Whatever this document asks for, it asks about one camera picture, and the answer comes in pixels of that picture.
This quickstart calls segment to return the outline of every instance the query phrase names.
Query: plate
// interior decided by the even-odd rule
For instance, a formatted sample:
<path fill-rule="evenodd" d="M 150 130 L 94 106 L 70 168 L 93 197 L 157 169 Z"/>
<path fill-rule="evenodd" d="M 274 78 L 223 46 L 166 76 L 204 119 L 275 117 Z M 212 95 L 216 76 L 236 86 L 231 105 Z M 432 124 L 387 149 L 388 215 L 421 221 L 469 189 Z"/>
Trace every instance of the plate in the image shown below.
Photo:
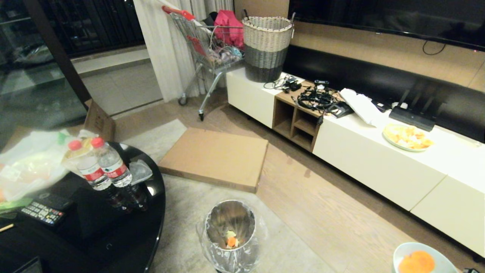
<path fill-rule="evenodd" d="M 382 131 L 382 136 L 392 145 L 402 149 L 402 150 L 406 150 L 406 151 L 410 151 L 410 152 L 424 152 L 426 150 L 429 149 L 429 147 L 427 148 L 423 148 L 423 149 L 413 149 L 413 148 L 409 148 L 409 147 L 406 147 L 406 146 L 403 146 L 401 144 L 398 144 L 394 141 L 392 141 L 392 139 L 390 139 L 387 135 L 386 135 L 386 130 L 399 130 L 401 128 L 408 128 L 409 126 L 405 126 L 405 125 L 395 125 L 395 124 L 390 124 L 390 125 L 387 125 L 384 130 Z"/>

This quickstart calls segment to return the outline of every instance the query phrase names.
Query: red bottle cap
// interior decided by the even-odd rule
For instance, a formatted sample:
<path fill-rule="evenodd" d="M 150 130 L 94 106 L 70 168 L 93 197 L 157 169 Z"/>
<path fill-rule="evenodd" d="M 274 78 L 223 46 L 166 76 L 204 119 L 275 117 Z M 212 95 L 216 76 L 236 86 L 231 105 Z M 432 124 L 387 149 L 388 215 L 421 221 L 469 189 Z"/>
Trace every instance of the red bottle cap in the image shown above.
<path fill-rule="evenodd" d="M 73 140 L 68 145 L 71 151 L 76 151 L 82 148 L 82 143 L 79 140 Z"/>
<path fill-rule="evenodd" d="M 102 147 L 104 145 L 104 140 L 100 137 L 95 137 L 95 138 L 93 138 L 93 140 L 91 140 L 91 145 L 94 148 Z"/>

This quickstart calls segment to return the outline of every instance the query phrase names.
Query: shopping cart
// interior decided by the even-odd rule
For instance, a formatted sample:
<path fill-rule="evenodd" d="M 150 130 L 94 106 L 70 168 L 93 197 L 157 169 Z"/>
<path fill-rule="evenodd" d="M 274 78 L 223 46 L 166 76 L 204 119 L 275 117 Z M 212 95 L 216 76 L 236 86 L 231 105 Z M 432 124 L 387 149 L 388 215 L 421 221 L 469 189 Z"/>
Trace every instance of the shopping cart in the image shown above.
<path fill-rule="evenodd" d="M 187 104 L 187 93 L 199 79 L 202 68 L 214 77 L 209 90 L 199 108 L 199 117 L 204 121 L 204 108 L 214 91 L 218 81 L 227 72 L 243 65 L 243 45 L 238 48 L 233 42 L 235 35 L 243 32 L 243 27 L 203 26 L 187 11 L 181 11 L 163 6 L 162 9 L 170 15 L 177 28 L 184 36 L 195 63 L 195 74 L 189 85 L 178 99 L 180 105 Z"/>

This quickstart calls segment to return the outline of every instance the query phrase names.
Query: fruit plate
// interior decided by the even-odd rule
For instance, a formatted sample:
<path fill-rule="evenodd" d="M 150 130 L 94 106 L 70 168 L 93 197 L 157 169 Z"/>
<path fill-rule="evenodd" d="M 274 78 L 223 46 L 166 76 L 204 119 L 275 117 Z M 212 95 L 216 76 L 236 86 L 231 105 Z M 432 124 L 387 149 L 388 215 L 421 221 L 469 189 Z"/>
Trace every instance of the fruit plate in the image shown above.
<path fill-rule="evenodd" d="M 399 265 L 404 257 L 411 255 L 415 251 L 425 251 L 433 258 L 435 268 L 431 273 L 459 273 L 457 268 L 438 250 L 418 242 L 403 243 L 396 248 L 392 257 L 392 273 L 401 273 Z"/>
<path fill-rule="evenodd" d="M 406 150 L 406 151 L 410 151 L 410 152 L 423 152 L 423 151 L 426 151 L 429 149 L 430 146 L 426 147 L 426 148 L 421 148 L 421 149 L 414 149 L 414 148 L 410 148 L 410 147 L 407 147 L 407 146 L 404 146 L 404 145 L 401 145 L 399 143 L 396 143 L 394 142 L 387 134 L 386 132 L 396 132 L 396 131 L 399 131 L 399 130 L 405 130 L 407 128 L 410 128 L 410 126 L 405 126 L 405 125 L 396 125 L 396 124 L 389 124 L 387 125 L 384 130 L 382 131 L 382 136 L 392 145 L 400 148 L 400 149 L 403 149 L 403 150 Z M 416 130 L 417 133 L 420 133 L 420 134 L 424 134 L 424 132 L 420 131 L 420 130 Z"/>

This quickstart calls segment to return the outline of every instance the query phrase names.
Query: black round table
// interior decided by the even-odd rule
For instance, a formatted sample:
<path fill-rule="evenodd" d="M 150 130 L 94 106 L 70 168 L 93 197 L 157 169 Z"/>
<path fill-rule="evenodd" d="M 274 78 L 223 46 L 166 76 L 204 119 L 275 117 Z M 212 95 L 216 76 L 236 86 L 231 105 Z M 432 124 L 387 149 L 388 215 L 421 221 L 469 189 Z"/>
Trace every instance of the black round table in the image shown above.
<path fill-rule="evenodd" d="M 165 214 L 162 174 L 144 152 L 111 143 L 126 165 L 141 159 L 153 175 L 140 183 L 148 210 L 129 214 L 111 207 L 85 180 L 69 173 L 47 192 L 69 198 L 74 204 L 55 227 L 21 213 L 13 220 L 0 218 L 0 226 L 15 226 L 0 233 L 0 272 L 14 272 L 40 258 L 47 273 L 147 272 L 157 250 Z"/>

